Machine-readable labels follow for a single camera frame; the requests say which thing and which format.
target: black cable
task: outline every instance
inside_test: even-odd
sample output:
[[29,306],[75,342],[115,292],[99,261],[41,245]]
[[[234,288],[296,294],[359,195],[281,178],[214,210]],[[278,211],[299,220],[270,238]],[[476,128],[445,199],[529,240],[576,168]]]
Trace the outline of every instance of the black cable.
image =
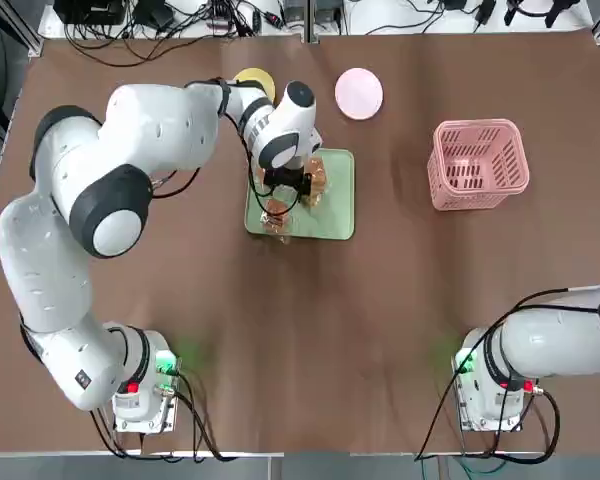
[[507,394],[509,393],[509,385],[511,384],[511,374],[509,374],[509,379],[507,380],[507,386],[504,387],[504,396],[502,397],[502,405],[500,405],[500,418],[498,420],[498,430],[496,430],[496,435],[493,441],[493,446],[487,452],[485,452],[486,458],[489,458],[492,454],[496,453],[498,449],[498,445],[500,444],[500,435],[502,434],[502,420],[504,418],[504,407],[507,403]]
[[478,5],[477,7],[472,8],[471,10],[467,11],[464,8],[462,10],[460,10],[462,13],[466,13],[467,15],[473,15],[474,13],[476,13],[478,10],[480,10],[480,5]]
[[422,30],[422,33],[427,33],[427,30],[429,30],[429,27],[431,27],[431,25],[433,25],[438,20],[440,20],[443,15],[444,15],[444,5],[442,6],[442,10],[440,11],[440,15],[438,15],[438,17],[433,22],[431,22],[429,25],[427,25],[426,27],[424,27],[424,29]]
[[409,5],[411,5],[411,8],[413,8],[418,13],[438,13],[438,6],[437,5],[436,5],[436,9],[435,10],[422,10],[422,9],[416,7],[416,4],[413,3],[411,0],[406,0],[406,2]]
[[568,288],[552,288],[549,290],[542,290],[540,292],[536,292],[531,295],[527,295],[522,300],[520,300],[518,303],[516,303],[511,310],[509,310],[507,313],[505,313],[500,318],[498,318],[493,324],[491,324],[491,326],[489,328],[487,328],[484,331],[484,333],[480,336],[480,338],[478,338],[478,340],[473,345],[473,347],[471,347],[471,350],[469,350],[469,353],[465,356],[464,360],[462,362],[460,362],[460,365],[458,365],[456,367],[455,371],[453,372],[451,380],[449,380],[449,383],[447,384],[447,386],[442,394],[442,397],[440,398],[440,402],[438,403],[436,411],[433,415],[433,419],[431,420],[431,424],[429,425],[429,430],[427,431],[427,435],[424,439],[424,442],[422,443],[422,446],[420,447],[420,451],[415,456],[414,461],[420,461],[420,460],[425,459],[425,458],[423,458],[423,453],[424,453],[425,448],[427,448],[427,444],[429,443],[429,439],[431,438],[431,434],[433,433],[433,427],[435,426],[436,421],[438,420],[438,416],[440,415],[440,411],[442,410],[444,401],[447,398],[447,395],[449,394],[451,387],[454,385],[456,379],[458,378],[460,371],[463,369],[465,364],[469,361],[469,358],[471,358],[471,354],[477,350],[478,346],[484,341],[484,339],[487,338],[487,336],[491,335],[507,319],[507,317],[509,315],[515,313],[518,309],[520,309],[528,301],[533,300],[534,298],[543,297],[543,296],[547,296],[547,295],[567,293],[568,291],[569,291]]
[[511,429],[512,432],[515,432],[518,427],[522,426],[524,419],[527,418],[527,415],[528,415],[529,411],[531,410],[531,406],[533,405],[533,401],[535,398],[536,398],[536,395],[531,394],[531,398],[529,399],[529,401],[525,405],[524,409],[522,410],[522,413],[520,414],[520,420],[518,420],[518,423],[516,423],[513,426],[513,428]]
[[543,397],[546,397],[551,404],[551,408],[553,409],[553,435],[551,437],[551,443],[549,444],[549,448],[547,448],[546,452],[536,458],[517,458],[512,457],[510,455],[505,455],[503,453],[493,453],[491,455],[492,458],[499,458],[500,460],[506,460],[511,463],[517,463],[519,465],[538,465],[540,463],[546,462],[551,458],[551,456],[555,453],[556,447],[558,446],[558,440],[560,439],[560,409],[558,408],[558,403],[556,402],[553,395],[551,395],[546,390],[542,394]]
[[522,7],[520,7],[519,3],[512,3],[510,4],[511,8],[513,8],[516,12],[518,12],[520,15],[524,15],[525,17],[530,17],[530,18],[544,18],[547,15],[549,15],[549,12],[544,12],[544,13],[538,13],[538,12],[527,12],[526,10],[524,10]]
[[195,408],[193,408],[193,405],[189,401],[189,399],[187,397],[185,397],[184,395],[182,395],[180,392],[176,392],[175,396],[182,403],[184,403],[186,405],[186,407],[191,412],[191,415],[193,415],[194,421],[197,422],[198,427],[200,428],[200,432],[202,434],[202,437],[204,438],[205,444],[207,445],[207,448],[209,449],[209,451],[213,455],[213,458],[215,458],[216,460],[218,460],[220,462],[223,462],[223,463],[232,462],[234,460],[237,460],[238,457],[225,457],[224,455],[222,455],[218,451],[217,447],[214,445],[214,443],[209,438],[209,434],[207,433],[206,429],[204,428],[203,421],[200,419],[200,416],[198,415],[198,412],[196,412]]
[[[182,380],[182,382],[184,383],[185,387],[187,388],[187,392],[189,393],[189,399],[191,400],[191,407],[193,409],[195,409],[195,404],[194,404],[194,397],[193,397],[193,389],[191,388],[191,384],[189,383],[189,380],[187,379],[187,377],[185,377],[184,375],[182,375],[182,373],[178,372],[178,378],[180,380]],[[193,461],[194,463],[202,463],[204,462],[204,457],[202,458],[198,458],[198,449],[200,448],[200,444],[202,443],[202,434],[200,435],[200,440],[198,441],[198,443],[196,444],[196,427],[197,427],[197,423],[195,421],[195,418],[192,416],[191,420],[193,422]]]
[[378,30],[383,30],[385,28],[397,28],[397,29],[405,29],[405,28],[415,28],[415,27],[419,27],[421,25],[426,24],[427,22],[429,22],[437,13],[442,13],[442,11],[438,11],[437,9],[435,11],[433,11],[433,13],[431,14],[431,16],[429,16],[429,18],[427,18],[426,20],[423,20],[422,22],[418,22],[418,23],[414,23],[412,25],[382,25],[380,27],[376,27],[373,30],[369,30],[367,33],[365,33],[365,35],[371,35],[372,33],[377,32]]
[[[233,121],[233,118],[231,118],[229,115],[226,115],[226,117],[233,124],[236,131],[239,131],[238,125],[236,125],[236,122]],[[254,194],[256,202],[258,202],[258,206],[264,213],[266,213],[270,217],[281,217],[282,215],[289,213],[291,211],[291,209],[293,209],[293,207],[295,207],[296,204],[298,203],[298,201],[300,200],[300,192],[297,193],[296,198],[293,201],[293,203],[291,204],[291,206],[289,208],[283,210],[282,212],[273,213],[273,212],[270,212],[269,210],[267,210],[265,208],[265,206],[262,205],[260,198],[269,197],[269,196],[273,195],[273,191],[275,190],[275,187],[272,187],[271,190],[269,192],[267,192],[266,194],[258,192],[258,190],[256,189],[255,180],[253,179],[253,168],[251,165],[252,159],[251,159],[251,154],[249,153],[249,148],[247,147],[247,144],[245,143],[244,138],[242,138],[241,135],[238,135],[238,136],[240,137],[240,142],[242,143],[242,147],[244,148],[244,153],[247,157],[247,179],[249,181],[249,188],[251,188],[251,191]]]
[[158,52],[158,49],[162,46],[162,44],[166,40],[171,39],[171,38],[175,37],[176,35],[181,34],[184,29],[188,28],[189,26],[193,25],[194,23],[196,23],[198,21],[210,18],[209,14],[210,14],[210,9],[208,8],[208,5],[206,5],[206,4],[202,5],[196,11],[195,14],[188,16],[187,18],[182,20],[180,23],[178,23],[176,26],[170,28],[162,38],[157,40],[156,45],[153,47],[153,49],[149,52],[149,54],[147,56],[143,56],[143,55],[135,52],[125,42],[125,47],[127,48],[127,50],[129,50],[130,53],[132,53],[136,58],[138,58],[138,61],[130,62],[130,63],[108,62],[108,61],[102,60],[102,59],[94,56],[93,54],[89,53],[88,50],[97,50],[97,49],[105,48],[105,47],[111,45],[111,43],[113,43],[114,40],[117,40],[120,38],[125,39],[125,38],[128,38],[129,36],[132,36],[133,35],[133,27],[135,27],[135,22],[133,20],[130,20],[122,28],[122,30],[118,33],[118,35],[116,35],[111,40],[108,40],[107,42],[105,42],[104,44],[101,44],[101,45],[95,45],[95,46],[81,45],[80,43],[78,43],[78,41],[76,41],[76,39],[74,37],[72,37],[69,34],[69,31],[68,31],[68,28],[66,25],[65,25],[65,36],[67,37],[69,44],[75,50],[77,50],[79,53],[86,56],[87,58],[90,58],[91,60],[94,60],[94,61],[100,63],[101,65],[105,65],[108,67],[116,67],[116,68],[125,68],[125,67],[131,68],[131,67],[137,67],[137,66],[142,65],[147,62],[157,60],[158,58],[161,58],[162,56],[166,55],[167,53],[169,53],[173,50],[176,50],[178,48],[183,48],[183,47],[186,47],[189,45],[193,45],[194,43],[196,43],[200,40],[206,39],[206,38],[231,38],[232,36],[235,35],[236,32],[234,32],[232,30],[229,30],[226,33],[221,34],[221,35],[217,35],[215,33],[210,34],[210,35],[204,35],[202,37],[194,38],[194,39],[192,39],[188,42],[182,43],[182,44],[173,45],[159,53],[156,53],[156,52]]
[[160,200],[162,198],[171,198],[171,197],[175,197],[176,195],[184,192],[187,188],[189,188],[189,185],[191,185],[193,183],[193,181],[196,179],[196,177],[198,176],[198,173],[200,172],[199,168],[196,168],[193,172],[193,175],[191,175],[191,178],[189,180],[187,180],[187,183],[185,183],[183,186],[181,186],[180,188],[176,188],[174,191],[169,192],[169,193],[163,193],[163,194],[159,194],[156,195],[155,193],[153,194],[153,199],[155,200]]

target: food item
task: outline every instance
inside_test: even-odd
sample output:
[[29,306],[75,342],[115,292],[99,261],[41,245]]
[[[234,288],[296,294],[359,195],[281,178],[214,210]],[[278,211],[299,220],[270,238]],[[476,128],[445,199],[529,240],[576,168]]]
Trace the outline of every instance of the food item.
[[[269,198],[265,204],[265,208],[269,212],[276,214],[284,212],[289,206],[276,198]],[[286,235],[289,233],[291,227],[291,214],[287,212],[283,215],[269,215],[267,212],[262,212],[260,221],[267,233],[272,235]]]
[[302,203],[315,207],[327,189],[327,172],[322,157],[311,157],[305,165],[305,172],[311,174],[311,194],[302,197]]

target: floor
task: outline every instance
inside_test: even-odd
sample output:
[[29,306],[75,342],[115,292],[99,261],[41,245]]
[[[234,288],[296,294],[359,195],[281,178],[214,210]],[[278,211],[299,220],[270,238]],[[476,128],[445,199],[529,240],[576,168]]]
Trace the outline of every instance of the floor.
[[[490,469],[491,464],[473,463],[473,470]],[[30,457],[0,458],[0,480],[87,480],[103,476],[124,480],[162,480],[198,478],[204,480],[404,480],[450,479],[469,477],[454,462],[448,463],[448,475],[438,476],[435,460],[425,464],[425,476],[413,457],[350,457],[345,454],[298,454],[275,459],[241,459],[227,465],[207,460],[202,465],[183,461],[175,465],[162,462],[137,462],[113,457]],[[501,480],[600,480],[600,457],[557,457],[547,463],[525,467],[508,465],[497,474]]]

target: yellow plate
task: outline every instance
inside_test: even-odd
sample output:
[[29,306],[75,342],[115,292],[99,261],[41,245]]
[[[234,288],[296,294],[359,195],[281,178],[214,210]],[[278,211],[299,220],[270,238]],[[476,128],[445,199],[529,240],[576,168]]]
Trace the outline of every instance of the yellow plate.
[[244,82],[245,80],[256,80],[264,87],[264,91],[266,92],[267,97],[269,97],[269,100],[273,102],[276,98],[276,84],[274,83],[273,78],[260,68],[245,68],[233,77],[233,79],[240,82]]

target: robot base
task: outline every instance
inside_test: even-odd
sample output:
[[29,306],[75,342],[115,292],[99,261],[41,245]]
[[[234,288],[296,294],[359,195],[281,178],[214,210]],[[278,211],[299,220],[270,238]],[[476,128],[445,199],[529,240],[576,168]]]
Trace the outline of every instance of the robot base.
[[111,399],[117,432],[155,434],[175,428],[179,360],[158,332],[145,330],[149,340],[148,368],[136,392],[116,393]]
[[[484,329],[475,329],[469,333],[463,348],[451,362],[454,372],[483,333]],[[500,423],[505,388],[494,382],[489,375],[482,347],[478,347],[471,357],[465,364],[466,372],[458,375],[454,385],[461,429],[478,432],[493,432],[497,431],[498,427],[503,432],[510,432],[514,428],[519,429],[517,426],[524,403],[523,390],[507,392],[502,423]]]
[[144,433],[147,435],[172,432],[176,426],[177,404],[176,397],[172,397],[171,399],[165,397],[160,404],[160,410],[158,410],[158,413],[153,418],[139,422],[123,420],[119,416],[116,416],[116,432]]

